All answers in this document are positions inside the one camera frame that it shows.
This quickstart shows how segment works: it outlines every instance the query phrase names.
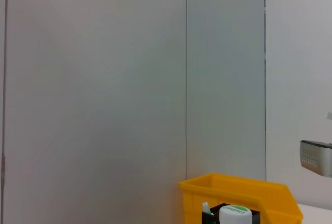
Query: small item in bin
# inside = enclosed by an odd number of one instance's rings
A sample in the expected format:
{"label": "small item in bin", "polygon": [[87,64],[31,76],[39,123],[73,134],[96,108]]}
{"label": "small item in bin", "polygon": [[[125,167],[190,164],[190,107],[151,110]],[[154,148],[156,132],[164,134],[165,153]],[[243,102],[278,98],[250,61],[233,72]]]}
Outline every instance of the small item in bin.
{"label": "small item in bin", "polygon": [[209,215],[213,215],[213,213],[211,213],[208,202],[203,202],[203,212]]}
{"label": "small item in bin", "polygon": [[252,224],[253,215],[249,208],[241,206],[223,206],[219,211],[220,224]]}

